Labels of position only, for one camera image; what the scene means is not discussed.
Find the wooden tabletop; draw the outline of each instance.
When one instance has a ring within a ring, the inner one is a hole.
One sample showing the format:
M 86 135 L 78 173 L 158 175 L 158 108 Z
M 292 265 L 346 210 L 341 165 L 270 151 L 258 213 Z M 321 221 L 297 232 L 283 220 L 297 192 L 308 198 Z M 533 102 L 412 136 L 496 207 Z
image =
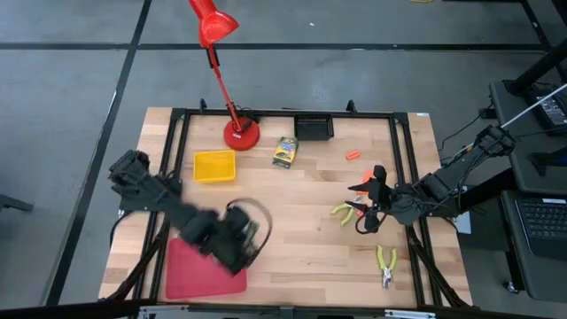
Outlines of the wooden tabletop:
M 142 127 L 138 149 L 150 155 L 150 170 L 154 174 L 161 160 L 170 113 L 171 108 L 149 108 Z M 418 171 L 424 175 L 439 168 L 431 120 L 423 113 L 408 116 Z M 271 159 L 280 137 L 293 136 L 293 118 L 265 117 L 260 122 L 261 138 L 257 146 L 237 153 L 237 179 L 234 182 L 194 183 L 194 153 L 226 149 L 221 132 L 228 121 L 228 117 L 222 116 L 191 116 L 183 156 L 183 200 L 222 212 L 226 203 L 234 198 L 256 198 L 273 215 L 274 231 L 266 248 L 248 269 L 245 292 L 190 301 L 319 307 L 416 306 L 404 228 L 390 217 L 377 234 L 363 236 L 355 231 L 354 219 L 341 227 L 340 220 L 344 215 L 330 215 L 334 206 L 355 197 L 347 187 L 360 183 L 364 172 L 376 164 L 384 166 L 388 172 L 388 185 L 393 187 L 397 182 L 387 120 L 334 119 L 335 136 L 328 142 L 300 142 L 297 157 L 291 169 L 286 170 L 272 165 Z M 174 145 L 177 145 L 180 130 L 176 130 Z M 404 172 L 409 176 L 401 127 L 398 131 Z M 354 149 L 361 151 L 360 158 L 347 161 L 345 155 Z M 174 147 L 170 166 L 173 166 L 175 153 Z M 253 209 L 250 214 L 260 222 L 261 236 L 266 229 L 265 222 Z M 114 292 L 136 265 L 147 221 L 147 212 L 136 212 L 117 228 L 100 297 Z M 439 270 L 461 298 L 471 303 L 453 227 L 436 218 L 430 218 L 429 225 Z M 176 235 L 172 229 L 170 237 Z M 398 251 L 389 290 L 383 289 L 381 284 L 382 274 L 376 258 L 378 244 L 384 247 L 386 262 L 391 249 Z M 144 284 L 143 296 L 146 297 L 152 269 L 151 264 Z M 421 272 L 425 297 L 431 303 L 423 265 Z M 167 301 L 163 289 L 166 277 L 164 271 L 160 301 Z

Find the yellow tray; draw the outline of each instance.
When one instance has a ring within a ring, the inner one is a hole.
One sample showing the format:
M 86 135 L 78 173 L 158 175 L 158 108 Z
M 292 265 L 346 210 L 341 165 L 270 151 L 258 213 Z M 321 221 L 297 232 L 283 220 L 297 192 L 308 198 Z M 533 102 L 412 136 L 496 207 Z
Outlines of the yellow tray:
M 234 181 L 237 177 L 236 153 L 230 151 L 196 152 L 193 180 L 201 183 Z

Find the yellow-handled pliers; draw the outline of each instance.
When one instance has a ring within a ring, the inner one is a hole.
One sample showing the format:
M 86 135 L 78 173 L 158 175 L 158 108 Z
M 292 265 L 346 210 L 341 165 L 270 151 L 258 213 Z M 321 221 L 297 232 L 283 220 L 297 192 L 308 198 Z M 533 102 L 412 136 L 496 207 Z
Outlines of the yellow-handled pliers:
M 378 264 L 382 269 L 382 286 L 385 289 L 390 288 L 390 284 L 392 283 L 392 272 L 394 267 L 396 267 L 396 260 L 398 259 L 396 248 L 392 249 L 391 254 L 392 256 L 390 257 L 390 266 L 386 267 L 386 263 L 384 262 L 384 256 L 382 255 L 382 246 L 378 245 L 378 249 L 377 249 Z
M 362 196 L 357 196 L 357 197 L 353 200 L 353 202 L 354 202 L 354 203 L 360 203 L 360 202 L 362 202 Z M 351 218 L 353 218 L 353 214 L 354 214 L 354 211 L 356 211 L 356 208 L 354 208 L 354 207 L 352 207 L 352 206 L 350 206 L 350 205 L 348 205 L 348 204 L 345 203 L 345 204 L 342 204 L 342 205 L 339 205 L 339 206 L 333 208 L 333 210 L 330 212 L 330 214 L 336 214 L 336 213 L 340 212 L 341 210 L 347 209 L 347 208 L 350 208 L 350 209 L 348 210 L 348 213 L 346 213 L 346 217 L 343 218 L 342 221 L 340 221 L 341 227 L 342 227 L 342 226 L 345 226 L 345 225 L 348 223 L 348 221 L 350 221 Z

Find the red cutting board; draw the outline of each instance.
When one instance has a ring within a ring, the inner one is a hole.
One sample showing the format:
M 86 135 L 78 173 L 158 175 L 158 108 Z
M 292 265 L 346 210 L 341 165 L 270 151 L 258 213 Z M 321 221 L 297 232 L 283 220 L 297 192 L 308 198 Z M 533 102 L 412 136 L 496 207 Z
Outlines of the red cutting board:
M 179 238 L 167 249 L 166 298 L 189 299 L 246 290 L 246 270 L 232 276 L 213 257 L 204 257 Z

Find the black basket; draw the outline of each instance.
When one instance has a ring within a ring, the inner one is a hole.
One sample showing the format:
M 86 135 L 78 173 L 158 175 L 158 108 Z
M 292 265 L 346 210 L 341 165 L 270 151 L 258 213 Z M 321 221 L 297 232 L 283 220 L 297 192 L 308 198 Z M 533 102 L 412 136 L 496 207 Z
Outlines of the black basket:
M 299 141 L 328 141 L 335 136 L 330 114 L 297 114 L 293 126 Z

